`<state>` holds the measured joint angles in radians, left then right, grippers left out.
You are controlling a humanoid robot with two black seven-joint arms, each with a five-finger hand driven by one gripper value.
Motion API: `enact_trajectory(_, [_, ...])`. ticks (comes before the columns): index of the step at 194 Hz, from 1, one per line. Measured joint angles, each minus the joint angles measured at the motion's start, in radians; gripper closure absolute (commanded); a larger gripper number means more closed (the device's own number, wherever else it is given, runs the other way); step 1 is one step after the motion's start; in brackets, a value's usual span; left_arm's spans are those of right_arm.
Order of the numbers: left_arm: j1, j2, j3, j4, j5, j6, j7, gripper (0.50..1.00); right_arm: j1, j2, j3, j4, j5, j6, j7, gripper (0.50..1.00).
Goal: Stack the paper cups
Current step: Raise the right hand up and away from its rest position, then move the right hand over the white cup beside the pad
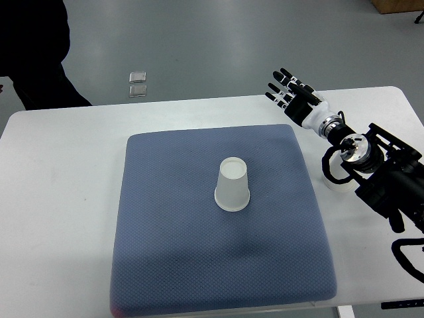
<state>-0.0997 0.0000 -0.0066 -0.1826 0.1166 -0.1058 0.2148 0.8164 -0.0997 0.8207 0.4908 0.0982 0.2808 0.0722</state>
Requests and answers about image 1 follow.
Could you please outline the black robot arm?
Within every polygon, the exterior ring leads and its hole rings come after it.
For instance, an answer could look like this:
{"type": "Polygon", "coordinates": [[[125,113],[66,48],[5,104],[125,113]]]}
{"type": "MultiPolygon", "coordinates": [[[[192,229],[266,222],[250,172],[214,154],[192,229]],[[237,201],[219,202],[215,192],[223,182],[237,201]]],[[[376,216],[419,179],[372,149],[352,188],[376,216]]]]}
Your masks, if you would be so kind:
{"type": "Polygon", "coordinates": [[[423,164],[416,149],[374,123],[357,134],[342,112],[327,123],[324,136],[331,143],[321,160],[327,180],[355,181],[355,194],[387,219],[393,232],[404,232],[404,217],[423,230],[423,164]]]}

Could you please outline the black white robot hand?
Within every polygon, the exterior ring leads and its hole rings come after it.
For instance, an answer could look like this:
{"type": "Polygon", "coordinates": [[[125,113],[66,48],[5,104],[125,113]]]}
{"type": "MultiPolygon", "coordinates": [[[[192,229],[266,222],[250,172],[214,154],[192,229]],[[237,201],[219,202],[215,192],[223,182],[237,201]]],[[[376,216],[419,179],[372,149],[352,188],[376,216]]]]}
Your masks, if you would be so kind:
{"type": "Polygon", "coordinates": [[[269,83],[268,87],[275,95],[266,92],[265,96],[281,108],[295,124],[314,130],[320,137],[326,138],[325,128],[337,118],[330,110],[328,101],[284,68],[274,71],[273,77],[285,91],[269,83]]]}

